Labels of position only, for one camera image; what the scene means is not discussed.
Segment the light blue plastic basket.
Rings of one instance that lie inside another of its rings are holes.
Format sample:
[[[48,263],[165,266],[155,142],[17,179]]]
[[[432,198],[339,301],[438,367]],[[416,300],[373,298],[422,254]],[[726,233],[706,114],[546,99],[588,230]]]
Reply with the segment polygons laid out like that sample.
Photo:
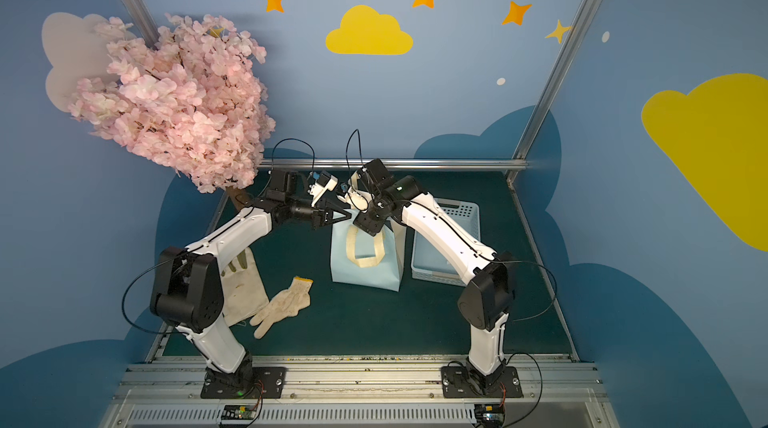
[[[420,195],[412,200],[403,209],[402,220],[437,249],[454,268],[463,285],[470,282],[478,267],[472,243],[430,195]]]

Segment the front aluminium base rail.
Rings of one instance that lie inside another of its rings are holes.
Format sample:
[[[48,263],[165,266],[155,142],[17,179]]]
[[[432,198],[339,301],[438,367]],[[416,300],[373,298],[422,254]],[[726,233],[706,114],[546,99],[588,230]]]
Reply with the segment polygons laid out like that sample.
[[[162,357],[130,366],[103,427],[474,427],[475,404],[501,404],[503,426],[616,427],[595,365],[564,356],[517,355],[511,381],[482,396],[468,388],[457,357],[258,357],[262,396],[203,399],[203,364]],[[247,425],[222,425],[228,404],[255,404]]]

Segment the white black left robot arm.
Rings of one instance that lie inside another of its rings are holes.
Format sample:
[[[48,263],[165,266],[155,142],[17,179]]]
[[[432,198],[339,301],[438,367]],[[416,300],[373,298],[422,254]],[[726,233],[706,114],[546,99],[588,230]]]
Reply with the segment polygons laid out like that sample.
[[[183,334],[206,360],[206,380],[222,382],[240,396],[254,383],[250,354],[225,321],[222,270],[256,240],[295,219],[314,228],[348,217],[338,199],[339,181],[323,171],[305,180],[306,195],[297,192],[300,174],[273,170],[256,198],[223,227],[185,248],[164,250],[154,274],[149,308],[153,315]]]

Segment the rear aluminium frame rail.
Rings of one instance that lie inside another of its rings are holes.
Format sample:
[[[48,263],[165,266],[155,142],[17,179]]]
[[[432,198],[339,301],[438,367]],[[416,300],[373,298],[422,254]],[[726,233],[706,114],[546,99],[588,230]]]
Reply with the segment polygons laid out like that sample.
[[[313,171],[315,169],[328,171],[341,171],[357,169],[368,163],[368,159],[289,159],[276,158],[263,161],[259,169],[283,169],[296,171]],[[390,171],[450,171],[450,172],[519,172],[527,169],[525,160],[492,160],[492,159],[382,159],[382,163]]]

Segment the right aluminium frame post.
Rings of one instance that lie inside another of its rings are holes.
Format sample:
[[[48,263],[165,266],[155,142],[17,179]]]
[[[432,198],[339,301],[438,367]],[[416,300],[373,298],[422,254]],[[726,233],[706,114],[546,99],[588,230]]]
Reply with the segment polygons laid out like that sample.
[[[599,11],[603,0],[582,0],[572,22],[572,29],[562,44],[554,66],[547,79],[542,94],[522,132],[512,160],[519,162],[522,168],[510,168],[506,172],[506,183],[511,192],[515,192],[514,183],[518,174],[527,168],[528,155],[533,148],[544,121],[568,75],[577,53]]]

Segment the left green controller board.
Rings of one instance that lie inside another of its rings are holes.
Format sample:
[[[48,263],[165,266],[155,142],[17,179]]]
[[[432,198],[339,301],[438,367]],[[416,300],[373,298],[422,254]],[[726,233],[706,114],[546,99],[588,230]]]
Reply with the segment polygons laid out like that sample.
[[[219,423],[222,425],[247,425],[252,423],[259,414],[259,408],[255,404],[228,404],[221,411]]]

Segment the light blue delivery bag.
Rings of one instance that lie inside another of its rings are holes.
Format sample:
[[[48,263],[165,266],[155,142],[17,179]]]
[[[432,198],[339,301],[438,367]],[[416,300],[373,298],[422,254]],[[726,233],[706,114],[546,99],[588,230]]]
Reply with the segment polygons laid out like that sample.
[[[398,292],[404,271],[406,229],[386,222],[380,233],[370,236],[353,225],[359,211],[349,208],[351,219],[333,225],[332,281]]]

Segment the cream work glove under arm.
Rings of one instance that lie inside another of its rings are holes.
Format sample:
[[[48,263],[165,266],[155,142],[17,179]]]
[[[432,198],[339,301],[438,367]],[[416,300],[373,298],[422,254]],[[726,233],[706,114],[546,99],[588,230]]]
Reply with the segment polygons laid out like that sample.
[[[250,319],[269,304],[253,253],[246,248],[221,269],[223,316],[228,326]]]

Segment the right side aluminium floor rail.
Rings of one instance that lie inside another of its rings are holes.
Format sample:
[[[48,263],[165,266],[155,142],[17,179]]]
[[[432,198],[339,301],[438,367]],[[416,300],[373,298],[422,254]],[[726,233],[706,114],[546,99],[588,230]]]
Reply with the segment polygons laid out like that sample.
[[[558,301],[558,295],[557,295],[557,290],[556,290],[556,285],[557,285],[556,279],[544,267],[544,261],[543,261],[543,259],[541,257],[540,250],[538,249],[538,246],[536,244],[533,232],[531,230],[531,227],[530,227],[530,224],[528,222],[527,216],[525,214],[525,211],[523,209],[522,203],[521,203],[520,198],[518,196],[517,189],[514,186],[514,180],[511,177],[511,175],[508,175],[505,178],[505,181],[506,181],[507,187],[509,188],[509,191],[511,193],[511,196],[512,196],[513,202],[515,204],[516,210],[518,212],[518,215],[520,217],[520,220],[521,220],[523,229],[525,231],[528,243],[530,244],[531,250],[533,252],[533,256],[534,256],[535,262],[540,264],[539,271],[541,273],[541,276],[545,279],[544,283],[545,283],[545,285],[547,287],[548,293],[549,293],[550,298],[551,298],[551,303],[552,303],[551,307],[549,308],[549,311],[553,311],[557,315],[559,323],[560,323],[560,325],[561,325],[561,327],[562,327],[562,329],[563,329],[563,331],[565,333],[565,336],[566,336],[566,338],[568,340],[569,348],[570,348],[569,359],[572,362],[580,362],[581,359],[579,357],[579,354],[577,352],[575,343],[573,341],[570,329],[569,329],[568,324],[567,324],[567,320],[564,317],[564,314],[562,312],[560,303]]]

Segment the right controller board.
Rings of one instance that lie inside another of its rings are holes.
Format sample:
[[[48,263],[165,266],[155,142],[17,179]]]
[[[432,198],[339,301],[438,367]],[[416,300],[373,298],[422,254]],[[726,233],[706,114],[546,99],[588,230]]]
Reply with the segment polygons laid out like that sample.
[[[505,422],[505,409],[501,404],[475,404],[475,428],[501,428]]]

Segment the pink cherry blossom tree crown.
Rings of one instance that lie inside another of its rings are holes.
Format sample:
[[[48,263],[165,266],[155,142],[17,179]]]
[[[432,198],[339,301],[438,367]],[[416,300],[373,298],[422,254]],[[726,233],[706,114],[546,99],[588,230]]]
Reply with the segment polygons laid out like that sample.
[[[264,104],[267,88],[253,71],[266,49],[212,15],[169,17],[154,46],[130,38],[130,27],[119,18],[96,25],[111,78],[80,79],[67,112],[201,193],[252,185],[276,127]]]

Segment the brown cork tree trunk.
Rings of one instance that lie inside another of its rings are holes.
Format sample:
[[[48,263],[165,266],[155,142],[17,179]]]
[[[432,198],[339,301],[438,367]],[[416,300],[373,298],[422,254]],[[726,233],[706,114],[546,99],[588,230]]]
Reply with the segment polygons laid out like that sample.
[[[239,213],[245,208],[251,208],[253,205],[253,197],[245,189],[227,188],[226,194],[233,204],[235,213]]]

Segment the cream work glove yellow cuff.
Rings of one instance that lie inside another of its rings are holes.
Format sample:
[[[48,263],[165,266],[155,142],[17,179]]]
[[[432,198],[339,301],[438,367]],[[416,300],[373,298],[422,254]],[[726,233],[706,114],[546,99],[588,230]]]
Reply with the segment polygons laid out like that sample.
[[[262,339],[274,324],[296,317],[301,310],[309,307],[312,285],[310,279],[294,277],[287,289],[275,295],[250,319],[249,324],[255,328],[254,338]]]

